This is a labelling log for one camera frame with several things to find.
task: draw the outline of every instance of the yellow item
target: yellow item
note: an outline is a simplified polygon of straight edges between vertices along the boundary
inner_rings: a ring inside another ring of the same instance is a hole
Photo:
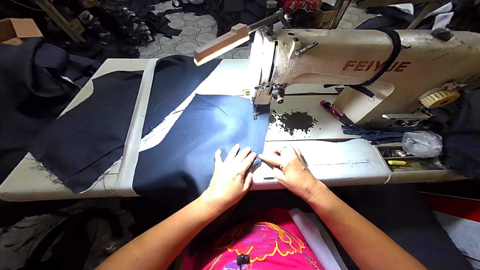
[[[420,99],[420,102],[426,108],[434,109],[455,101],[459,96],[460,93],[457,90],[441,90]]]
[[[390,165],[405,166],[407,163],[401,160],[389,160],[387,161]]]

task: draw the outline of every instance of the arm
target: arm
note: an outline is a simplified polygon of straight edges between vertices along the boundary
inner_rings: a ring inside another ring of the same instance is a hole
[[[250,147],[240,153],[232,148],[222,162],[215,153],[215,171],[209,187],[196,200],[136,237],[102,262],[97,269],[167,269],[184,247],[225,210],[236,204],[249,190],[256,158]]]
[[[259,155],[274,165],[278,181],[303,198],[363,270],[426,270],[388,235],[340,200],[308,170],[296,147]]]

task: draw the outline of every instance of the plastic bag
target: plastic bag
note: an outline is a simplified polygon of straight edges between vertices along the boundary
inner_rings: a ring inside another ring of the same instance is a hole
[[[429,131],[405,132],[402,148],[415,157],[438,157],[442,153],[442,137]]]

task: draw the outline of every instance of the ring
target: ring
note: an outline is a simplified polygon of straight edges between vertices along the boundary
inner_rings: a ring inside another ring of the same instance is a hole
[[[285,149],[285,148],[287,148],[287,147],[288,147],[288,146],[284,146],[284,147],[283,147],[283,148],[280,150],[279,154],[281,155],[281,154],[282,154],[282,151],[283,151],[283,149]]]

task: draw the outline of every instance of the woman's right hand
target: woman's right hand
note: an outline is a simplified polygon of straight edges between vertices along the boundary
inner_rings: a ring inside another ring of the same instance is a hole
[[[312,175],[297,147],[289,144],[258,157],[273,165],[275,176],[283,186],[307,202],[312,202],[327,189]]]

